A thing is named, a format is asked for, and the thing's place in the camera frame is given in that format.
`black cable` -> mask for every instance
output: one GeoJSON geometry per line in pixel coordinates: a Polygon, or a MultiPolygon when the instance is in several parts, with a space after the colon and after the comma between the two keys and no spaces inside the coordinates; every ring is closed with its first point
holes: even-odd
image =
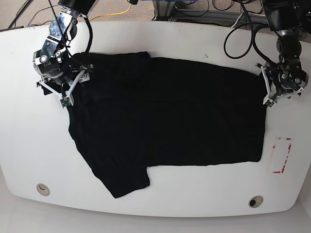
{"type": "Polygon", "coordinates": [[[154,21],[154,19],[156,18],[156,11],[154,10],[155,16],[153,17],[153,19],[151,19],[151,21],[154,21]]]}
{"type": "Polygon", "coordinates": [[[244,5],[245,5],[245,4],[249,4],[249,3],[252,3],[252,2],[254,2],[254,1],[256,1],[256,0],[243,1],[243,4],[244,4],[244,5]]]}
{"type": "Polygon", "coordinates": [[[259,12],[254,12],[254,11],[248,11],[249,13],[253,13],[253,14],[257,14],[260,15],[263,12],[263,9],[261,8],[261,10],[259,12]]]}
{"type": "Polygon", "coordinates": [[[187,15],[185,13],[182,13],[181,11],[178,11],[178,12],[181,13],[182,15],[189,16],[189,17],[200,17],[200,16],[205,15],[208,11],[209,11],[209,1],[207,0],[207,10],[203,14],[201,14],[199,16],[190,16],[190,15],[187,15]]]}
{"type": "Polygon", "coordinates": [[[181,4],[181,5],[183,5],[183,6],[189,6],[189,5],[191,5],[191,4],[194,4],[196,1],[191,1],[191,2],[189,2],[189,3],[184,3],[184,2],[182,2],[182,1],[179,1],[178,3],[179,4],[181,4]]]}
{"type": "Polygon", "coordinates": [[[46,22],[44,22],[44,23],[39,24],[38,26],[42,26],[43,24],[46,24],[47,22],[51,22],[51,21],[50,21],[50,20],[49,20],[49,21],[46,21],[46,22]]]}
{"type": "Polygon", "coordinates": [[[89,31],[89,40],[88,40],[87,48],[86,48],[86,51],[85,51],[85,55],[87,55],[89,50],[91,49],[92,42],[93,42],[93,30],[92,30],[92,26],[91,26],[88,18],[85,17],[84,20],[86,21],[86,25],[87,25],[88,31],[89,31]]]}
{"type": "Polygon", "coordinates": [[[196,22],[196,21],[193,21],[193,20],[190,20],[190,19],[178,19],[176,22],[179,22],[179,20],[190,22],[190,23],[207,24],[207,25],[210,24],[210,25],[216,25],[216,26],[220,26],[220,27],[231,27],[231,26],[221,25],[221,24],[218,24],[218,23],[196,22]]]}
{"type": "Polygon", "coordinates": [[[245,23],[246,23],[246,25],[245,25],[245,30],[247,30],[247,17],[246,17],[246,19],[245,19],[245,23]]]}
{"type": "Polygon", "coordinates": [[[16,16],[14,17],[13,21],[9,25],[8,29],[13,26],[13,24],[16,25],[16,20],[20,17],[20,15],[24,12],[24,10],[29,6],[29,4],[32,2],[32,0],[26,0],[25,3],[21,6],[21,8],[18,10],[16,16]]]}
{"type": "Polygon", "coordinates": [[[240,58],[243,58],[244,56],[246,56],[246,55],[249,53],[249,51],[251,50],[252,45],[253,45],[254,25],[253,25],[252,19],[251,19],[251,17],[249,16],[249,14],[248,14],[248,12],[247,12],[247,9],[245,8],[245,6],[244,6],[242,0],[239,0],[239,2],[240,2],[240,4],[241,4],[241,7],[242,7],[243,11],[244,11],[245,14],[246,14],[246,17],[247,17],[247,19],[248,19],[248,21],[249,21],[249,24],[250,24],[250,26],[251,26],[251,41],[250,41],[250,43],[249,43],[249,46],[248,46],[246,52],[243,53],[241,56],[233,57],[233,56],[229,55],[229,54],[227,53],[226,48],[225,48],[225,46],[226,46],[226,44],[227,44],[227,41],[228,41],[228,38],[229,38],[230,35],[231,35],[232,33],[234,33],[237,29],[239,29],[240,27],[245,26],[245,25],[247,25],[247,24],[240,25],[239,27],[236,27],[235,29],[233,29],[233,30],[227,35],[227,37],[225,38],[225,42],[224,42],[224,52],[225,52],[225,54],[227,55],[227,57],[229,57],[229,58],[231,58],[231,59],[240,59],[240,58]]]}
{"type": "Polygon", "coordinates": [[[270,58],[268,58],[266,55],[264,55],[257,47],[257,44],[256,44],[256,34],[258,33],[258,31],[260,29],[263,29],[263,28],[269,28],[269,25],[264,25],[264,24],[261,24],[261,25],[258,25],[255,29],[254,29],[254,36],[252,38],[252,44],[253,44],[253,47],[254,47],[254,50],[256,51],[256,53],[258,53],[258,55],[260,57],[262,57],[267,63],[269,63],[272,68],[275,68],[277,66],[277,64],[273,61],[271,61],[270,58]]]}
{"type": "Polygon", "coordinates": [[[216,7],[216,5],[215,5],[215,0],[212,0],[212,5],[213,5],[213,7],[216,9],[216,10],[218,10],[218,11],[226,11],[226,10],[229,10],[232,6],[233,6],[233,0],[231,0],[231,3],[230,3],[230,5],[227,7],[227,8],[225,8],[225,9],[219,9],[219,8],[217,8],[216,7]]]}
{"type": "Polygon", "coordinates": [[[36,15],[37,15],[39,12],[44,11],[44,10],[46,10],[46,9],[50,9],[50,8],[51,8],[51,7],[49,6],[49,7],[46,7],[46,8],[43,8],[43,9],[37,11],[37,13],[35,13],[34,17],[32,17],[32,19],[29,21],[29,23],[28,23],[27,26],[29,26],[29,25],[31,24],[31,22],[33,21],[33,19],[36,17],[36,15]]]}

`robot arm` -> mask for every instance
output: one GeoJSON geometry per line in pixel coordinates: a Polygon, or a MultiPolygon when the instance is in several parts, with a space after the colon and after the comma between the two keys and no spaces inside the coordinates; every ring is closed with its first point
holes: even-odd
{"type": "Polygon", "coordinates": [[[34,53],[33,65],[41,76],[37,86],[42,86],[45,95],[54,93],[59,97],[62,107],[74,104],[72,91],[78,82],[89,80],[92,64],[80,64],[70,54],[68,47],[77,34],[78,17],[83,17],[90,29],[90,41],[86,49],[89,52],[92,30],[87,14],[96,0],[60,0],[62,8],[58,17],[50,24],[50,33],[41,50],[34,53]],[[65,91],[63,85],[70,89],[65,91]]]}
{"type": "Polygon", "coordinates": [[[272,107],[279,99],[290,98],[295,94],[301,95],[308,84],[309,77],[302,70],[300,63],[301,44],[297,35],[300,30],[297,12],[308,6],[302,1],[294,0],[262,0],[262,5],[270,30],[278,35],[277,49],[280,53],[279,62],[273,63],[258,50],[254,38],[255,50],[268,63],[261,67],[266,84],[268,79],[271,79],[276,87],[276,92],[272,94],[267,86],[268,95],[264,99],[264,104],[272,107]]]}

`white floor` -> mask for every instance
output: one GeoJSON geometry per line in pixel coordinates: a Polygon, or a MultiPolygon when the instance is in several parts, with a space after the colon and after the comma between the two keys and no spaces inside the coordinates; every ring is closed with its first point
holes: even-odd
{"type": "Polygon", "coordinates": [[[0,169],[1,233],[309,233],[298,202],[286,212],[217,218],[114,215],[55,206],[13,196],[0,169]]]}

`metal bracket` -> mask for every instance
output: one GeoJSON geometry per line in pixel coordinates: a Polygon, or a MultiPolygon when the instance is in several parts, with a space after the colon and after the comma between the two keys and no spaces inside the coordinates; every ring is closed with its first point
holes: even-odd
{"type": "Polygon", "coordinates": [[[53,88],[48,86],[46,83],[41,82],[40,84],[45,87],[46,89],[50,90],[52,93],[58,96],[60,105],[62,108],[67,107],[67,106],[73,106],[74,105],[74,98],[72,96],[72,92],[74,88],[76,87],[77,83],[80,82],[86,82],[89,80],[89,73],[85,73],[85,70],[81,70],[80,73],[77,75],[77,77],[74,79],[74,81],[71,81],[70,89],[66,91],[66,96],[63,97],[62,93],[58,93],[55,91],[53,88]]]}
{"type": "Polygon", "coordinates": [[[270,90],[269,79],[268,79],[268,76],[267,76],[267,73],[266,73],[267,67],[261,66],[260,69],[261,69],[261,72],[262,72],[262,75],[263,75],[263,78],[264,78],[264,82],[266,84],[266,89],[267,89],[267,95],[263,99],[263,105],[267,105],[268,107],[273,107],[281,99],[285,99],[285,98],[290,99],[294,95],[301,94],[301,91],[303,90],[303,88],[300,88],[298,91],[294,91],[294,92],[286,94],[286,95],[282,95],[282,96],[279,96],[279,97],[275,96],[275,94],[272,94],[271,90],[270,90]]]}
{"type": "Polygon", "coordinates": [[[175,5],[175,1],[174,0],[169,0],[169,1],[153,0],[152,3],[155,8],[156,18],[160,19],[160,21],[168,21],[168,19],[171,16],[172,9],[175,5]]]}

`cable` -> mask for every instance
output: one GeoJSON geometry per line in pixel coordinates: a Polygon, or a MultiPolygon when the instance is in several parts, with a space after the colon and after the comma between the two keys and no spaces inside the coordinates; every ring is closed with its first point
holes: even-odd
{"type": "Polygon", "coordinates": [[[100,17],[105,17],[105,16],[116,16],[116,15],[124,14],[124,13],[128,12],[128,11],[131,9],[131,6],[132,6],[132,4],[130,4],[130,6],[128,7],[128,9],[127,9],[126,11],[119,12],[119,13],[113,13],[113,14],[102,15],[102,16],[96,16],[96,17],[92,18],[90,21],[93,21],[94,19],[100,18],[100,17]]]}
{"type": "Polygon", "coordinates": [[[258,25],[258,26],[255,28],[255,30],[254,30],[254,36],[253,36],[253,38],[252,38],[252,44],[253,44],[253,47],[254,47],[254,50],[256,51],[256,53],[258,53],[258,55],[259,55],[260,57],[262,57],[267,63],[269,63],[270,65],[272,65],[273,68],[274,68],[274,67],[277,66],[277,64],[276,64],[275,62],[271,61],[270,58],[268,58],[266,55],[264,55],[264,54],[258,49],[257,44],[256,44],[256,34],[258,33],[258,31],[259,31],[260,29],[263,29],[263,28],[269,28],[269,26],[268,26],[268,25],[262,24],[262,25],[258,25]]]}
{"type": "Polygon", "coordinates": [[[212,5],[213,5],[213,7],[216,9],[216,10],[218,10],[218,11],[226,11],[226,10],[229,10],[232,6],[233,6],[233,0],[231,0],[231,4],[227,7],[227,8],[225,8],[225,9],[219,9],[219,8],[217,8],[216,7],[216,5],[215,5],[215,0],[212,0],[212,5]]]}
{"type": "Polygon", "coordinates": [[[154,10],[155,12],[155,16],[153,17],[153,19],[151,19],[151,21],[154,21],[154,19],[156,18],[156,11],[154,10]]]}
{"type": "Polygon", "coordinates": [[[243,53],[241,56],[233,57],[233,56],[229,55],[229,54],[227,53],[226,48],[225,48],[225,46],[226,46],[226,44],[227,44],[227,41],[228,41],[228,38],[229,38],[230,35],[231,35],[232,33],[234,33],[237,29],[239,29],[240,27],[245,26],[245,25],[247,25],[247,24],[244,24],[244,25],[242,25],[242,26],[239,26],[239,27],[236,27],[235,29],[233,29],[233,30],[227,35],[227,37],[225,38],[225,42],[224,42],[224,52],[225,52],[225,54],[227,55],[227,57],[229,57],[229,58],[231,58],[231,59],[240,59],[240,58],[243,58],[244,56],[246,56],[246,55],[249,53],[249,51],[251,50],[252,45],[253,45],[254,25],[253,25],[252,19],[251,19],[251,17],[249,16],[249,14],[248,14],[248,12],[247,12],[247,9],[245,8],[245,6],[244,6],[242,0],[239,0],[239,2],[240,2],[240,4],[241,4],[242,9],[244,10],[244,13],[246,14],[246,18],[248,19],[249,24],[250,24],[250,26],[251,26],[251,41],[250,41],[250,43],[249,43],[249,46],[248,46],[246,52],[243,53]]]}
{"type": "Polygon", "coordinates": [[[182,20],[182,21],[187,21],[187,22],[190,22],[190,23],[198,23],[198,24],[210,24],[210,25],[216,25],[216,26],[220,26],[220,27],[228,27],[226,25],[221,25],[221,24],[218,24],[218,23],[203,23],[203,22],[196,22],[196,21],[193,21],[193,20],[190,20],[190,19],[178,19],[176,22],[178,22],[179,20],[182,20]]]}
{"type": "Polygon", "coordinates": [[[252,3],[252,2],[254,2],[254,1],[256,1],[256,0],[248,0],[248,1],[242,1],[242,2],[243,2],[243,4],[245,5],[245,4],[252,3]]]}
{"type": "Polygon", "coordinates": [[[195,1],[191,1],[191,2],[189,2],[189,3],[184,3],[184,2],[182,2],[182,1],[179,1],[179,4],[181,4],[181,5],[183,5],[183,6],[189,6],[189,5],[194,4],[194,3],[195,3],[195,1]]]}
{"type": "Polygon", "coordinates": [[[36,15],[37,15],[39,12],[44,11],[44,10],[49,9],[49,8],[51,8],[51,7],[49,6],[49,7],[47,7],[47,8],[43,8],[43,9],[37,11],[37,13],[35,13],[34,17],[32,17],[32,19],[29,21],[29,23],[28,23],[27,26],[29,26],[29,25],[31,24],[31,22],[33,21],[33,19],[36,17],[36,15]]]}
{"type": "Polygon", "coordinates": [[[180,14],[182,14],[182,15],[185,15],[185,16],[200,17],[200,16],[205,15],[208,11],[209,11],[209,1],[207,0],[207,10],[206,10],[203,14],[201,14],[201,15],[199,15],[199,16],[190,16],[190,15],[187,15],[187,14],[185,14],[185,13],[182,13],[181,11],[178,11],[178,12],[179,12],[180,14]]]}
{"type": "Polygon", "coordinates": [[[44,22],[44,23],[39,24],[38,26],[42,26],[43,24],[46,24],[47,22],[51,22],[51,21],[50,21],[50,20],[49,20],[49,21],[46,21],[46,22],[44,22]]]}
{"type": "Polygon", "coordinates": [[[235,21],[235,23],[231,26],[231,28],[234,28],[238,24],[238,22],[240,21],[243,15],[244,15],[244,12],[240,14],[240,16],[237,18],[237,21],[235,21]]]}
{"type": "Polygon", "coordinates": [[[13,26],[13,24],[16,25],[16,20],[20,17],[20,15],[24,12],[24,10],[29,6],[29,4],[32,2],[32,0],[26,0],[25,3],[20,7],[18,10],[16,16],[14,17],[13,21],[9,25],[8,29],[13,26]]]}
{"type": "MultiPolygon", "coordinates": [[[[250,1],[248,1],[248,2],[244,2],[244,4],[248,4],[248,3],[251,3],[251,2],[253,2],[253,1],[255,1],[255,0],[250,0],[250,1]]],[[[260,5],[261,5],[261,9],[260,9],[259,12],[254,12],[254,11],[248,11],[248,12],[249,12],[249,13],[253,13],[253,14],[255,14],[255,15],[261,15],[261,13],[263,12],[263,6],[262,6],[261,1],[259,1],[259,2],[260,2],[260,5]]]]}
{"type": "Polygon", "coordinates": [[[86,48],[86,51],[85,51],[85,55],[87,55],[89,50],[91,49],[92,42],[93,42],[93,30],[92,30],[92,26],[91,26],[88,18],[85,17],[84,20],[86,21],[86,25],[87,25],[88,31],[89,31],[89,40],[88,40],[87,48],[86,48]]]}

